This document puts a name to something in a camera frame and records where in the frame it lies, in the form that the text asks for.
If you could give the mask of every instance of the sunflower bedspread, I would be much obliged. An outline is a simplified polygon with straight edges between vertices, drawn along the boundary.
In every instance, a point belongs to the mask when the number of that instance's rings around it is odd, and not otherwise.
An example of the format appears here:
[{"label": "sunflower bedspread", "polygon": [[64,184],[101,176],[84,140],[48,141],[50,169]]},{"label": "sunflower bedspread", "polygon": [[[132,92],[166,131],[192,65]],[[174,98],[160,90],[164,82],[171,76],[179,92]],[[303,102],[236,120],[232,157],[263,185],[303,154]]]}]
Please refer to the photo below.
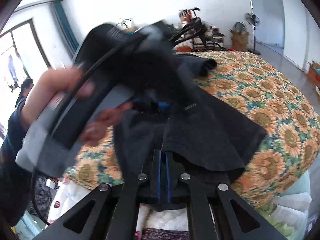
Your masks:
[{"label": "sunflower bedspread", "polygon": [[[232,188],[254,207],[284,192],[309,168],[320,145],[320,117],[279,71],[247,52],[200,52],[217,68],[196,85],[261,125],[267,135]],[[123,182],[114,155],[112,130],[98,147],[84,146],[66,177],[93,189]]]}]

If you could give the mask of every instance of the doorway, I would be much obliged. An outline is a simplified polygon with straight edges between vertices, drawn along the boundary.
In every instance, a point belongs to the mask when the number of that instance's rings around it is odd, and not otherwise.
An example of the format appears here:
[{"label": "doorway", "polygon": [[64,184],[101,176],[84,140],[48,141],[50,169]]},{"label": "doorway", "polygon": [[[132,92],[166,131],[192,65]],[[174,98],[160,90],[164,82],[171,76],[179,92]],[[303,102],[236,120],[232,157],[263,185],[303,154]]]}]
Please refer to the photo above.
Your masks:
[{"label": "doorway", "polygon": [[282,55],[285,29],[283,1],[252,0],[252,9],[260,19],[255,32],[257,42]]},{"label": "doorway", "polygon": [[0,125],[5,130],[22,82],[32,78],[35,84],[49,66],[32,19],[0,35],[0,99],[5,103],[0,108]]}]

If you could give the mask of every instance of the person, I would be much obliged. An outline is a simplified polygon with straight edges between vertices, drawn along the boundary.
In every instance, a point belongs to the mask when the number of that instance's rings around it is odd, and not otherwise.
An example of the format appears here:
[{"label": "person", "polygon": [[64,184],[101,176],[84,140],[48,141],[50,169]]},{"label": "person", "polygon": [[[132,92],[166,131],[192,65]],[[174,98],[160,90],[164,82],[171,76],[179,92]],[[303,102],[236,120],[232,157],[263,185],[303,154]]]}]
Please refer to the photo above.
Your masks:
[{"label": "person", "polygon": [[7,134],[7,131],[5,130],[4,126],[0,124],[0,138],[4,140],[6,134]]},{"label": "person", "polygon": [[13,82],[14,82],[14,85],[12,87],[9,86],[12,89],[11,92],[13,92],[13,90],[15,88],[18,88],[19,85],[18,85],[18,78],[17,78],[16,70],[15,70],[15,67],[14,67],[14,64],[13,64],[12,55],[10,55],[9,58],[8,58],[8,68],[9,68],[10,75],[11,75],[11,77],[13,79]]},{"label": "person", "polygon": [[[59,91],[72,89],[82,76],[76,68],[47,70],[33,87],[28,97],[21,100],[9,118],[7,136],[0,149],[0,215],[10,226],[18,223],[31,199],[30,183],[32,174],[15,163],[22,140],[29,126],[35,121],[50,100]],[[85,98],[94,92],[94,84],[86,82],[77,97]],[[125,102],[117,108],[102,111],[97,120],[88,124],[80,136],[84,144],[97,146],[105,137],[107,127],[117,124],[121,112],[132,107]]]},{"label": "person", "polygon": [[32,88],[33,88],[33,79],[26,78],[21,84],[21,92],[17,99],[16,107],[23,98],[27,98]]}]

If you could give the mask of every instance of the screw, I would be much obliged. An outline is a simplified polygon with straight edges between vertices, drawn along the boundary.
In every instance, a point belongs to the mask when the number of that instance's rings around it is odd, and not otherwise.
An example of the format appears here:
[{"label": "screw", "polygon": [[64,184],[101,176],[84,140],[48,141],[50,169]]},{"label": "screw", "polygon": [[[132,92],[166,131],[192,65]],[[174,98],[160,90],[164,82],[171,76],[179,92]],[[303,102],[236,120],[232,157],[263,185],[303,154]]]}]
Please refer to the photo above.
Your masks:
[{"label": "screw", "polygon": [[226,191],[226,190],[228,190],[228,188],[229,188],[228,185],[224,184],[224,183],[221,183],[218,186],[218,189],[220,189],[221,191]]},{"label": "screw", "polygon": [[138,180],[145,180],[148,176],[145,173],[138,174]]},{"label": "screw", "polygon": [[109,185],[106,184],[106,183],[102,183],[102,184],[100,184],[100,185],[98,186],[98,189],[99,189],[100,191],[107,191],[107,190],[109,189]]},{"label": "screw", "polygon": [[182,173],[182,174],[180,175],[180,178],[183,179],[183,180],[187,180],[187,179],[190,179],[191,176],[190,176],[189,173]]}]

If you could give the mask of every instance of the hand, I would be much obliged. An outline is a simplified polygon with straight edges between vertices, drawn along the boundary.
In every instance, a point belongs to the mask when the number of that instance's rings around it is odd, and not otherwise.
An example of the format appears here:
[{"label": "hand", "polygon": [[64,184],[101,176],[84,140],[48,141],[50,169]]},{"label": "hand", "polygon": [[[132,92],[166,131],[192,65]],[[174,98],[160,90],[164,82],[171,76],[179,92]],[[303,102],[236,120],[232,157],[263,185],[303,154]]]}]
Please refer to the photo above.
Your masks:
[{"label": "hand", "polygon": [[[47,70],[29,93],[25,105],[20,112],[21,124],[25,129],[35,121],[50,100],[59,91],[71,90],[82,77],[82,72],[76,68]],[[86,82],[78,91],[77,97],[86,98],[94,91],[94,84]],[[117,108],[102,111],[97,121],[90,123],[80,136],[83,143],[96,146],[104,138],[109,126],[117,124],[121,119],[121,112],[132,108],[130,102],[125,102]]]}]

